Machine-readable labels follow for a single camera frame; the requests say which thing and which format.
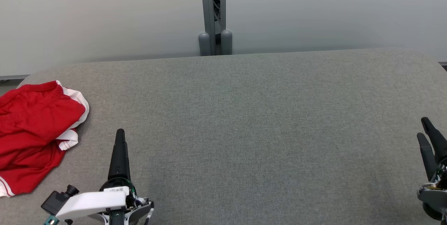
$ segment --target gray table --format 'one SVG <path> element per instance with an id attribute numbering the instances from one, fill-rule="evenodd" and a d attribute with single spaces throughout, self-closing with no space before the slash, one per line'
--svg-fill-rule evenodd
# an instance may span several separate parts
<path id="1" fill-rule="evenodd" d="M 67 184 L 98 190 L 118 128 L 153 224 L 438 224 L 416 198 L 416 133 L 427 116 L 447 134 L 447 73 L 419 52 L 87 63 L 23 83 L 55 79 L 90 103 L 80 143 L 34 193 L 1 199 L 1 225 L 43 223 Z"/>

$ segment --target red fabric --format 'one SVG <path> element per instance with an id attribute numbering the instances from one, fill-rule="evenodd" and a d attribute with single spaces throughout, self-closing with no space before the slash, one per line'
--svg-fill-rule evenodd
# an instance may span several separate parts
<path id="1" fill-rule="evenodd" d="M 24 85 L 0 97 L 0 177 L 11 188 L 8 195 L 32 192 L 59 165 L 65 151 L 55 139 L 84 111 L 56 81 Z"/>

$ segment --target red shorts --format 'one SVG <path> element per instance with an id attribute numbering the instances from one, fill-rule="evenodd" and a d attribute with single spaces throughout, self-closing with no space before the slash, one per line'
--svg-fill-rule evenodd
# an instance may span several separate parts
<path id="1" fill-rule="evenodd" d="M 72 98 L 73 92 L 81 99 Z M 81 101 L 79 92 L 58 81 L 24 85 L 0 97 L 0 196 L 32 192 L 59 165 L 77 143 L 74 125 L 88 114 Z"/>

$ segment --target white trim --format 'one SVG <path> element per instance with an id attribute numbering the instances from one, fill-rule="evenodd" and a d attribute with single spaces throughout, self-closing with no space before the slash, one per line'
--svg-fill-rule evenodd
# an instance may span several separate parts
<path id="1" fill-rule="evenodd" d="M 88 102 L 83 97 L 82 93 L 80 93 L 77 90 L 72 90 L 63 87 L 59 80 L 56 80 L 56 83 L 62 87 L 65 95 L 69 96 L 71 99 L 73 99 L 74 101 L 78 102 L 79 104 L 85 107 L 85 112 L 81 115 L 79 120 L 73 123 L 73 125 L 71 125 L 66 131 L 64 131 L 61 135 L 59 135 L 59 137 L 56 138 L 57 140 L 66 140 L 59 144 L 59 148 L 62 151 L 64 151 L 78 144 L 78 134 L 75 131 L 73 131 L 72 128 L 77 127 L 86 120 L 88 112 L 90 111 L 90 107 L 88 105 Z"/>
<path id="2" fill-rule="evenodd" d="M 78 144 L 78 134 L 71 129 L 63 132 L 56 139 L 57 140 L 65 140 L 64 142 L 61 142 L 59 144 L 59 148 L 62 151 L 68 150 L 68 149 L 72 148 L 74 145 Z"/>
<path id="3" fill-rule="evenodd" d="M 0 197 L 12 197 L 15 194 L 11 191 L 11 187 L 9 187 L 8 183 L 0 176 Z"/>

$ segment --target wire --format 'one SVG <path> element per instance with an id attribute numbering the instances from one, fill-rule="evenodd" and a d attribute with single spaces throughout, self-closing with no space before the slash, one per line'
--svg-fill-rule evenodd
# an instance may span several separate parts
<path id="1" fill-rule="evenodd" d="M 147 214 L 146 220 L 144 221 L 144 225 L 148 225 L 149 224 L 149 219 L 152 216 L 152 212 L 154 212 L 154 202 L 150 203 L 151 209 L 149 211 L 149 214 Z"/>
<path id="2" fill-rule="evenodd" d="M 217 9 L 220 9 L 220 7 L 219 7 L 219 6 L 217 6 L 217 4 L 216 4 L 216 2 L 215 2 L 215 1 L 213 1 L 213 4 L 214 4 L 214 6 L 216 6 L 216 8 L 217 8 Z"/>
<path id="3" fill-rule="evenodd" d="M 214 18 L 219 22 L 219 24 L 220 24 L 220 19 L 217 17 L 217 15 L 216 15 L 216 12 L 214 12 Z"/>

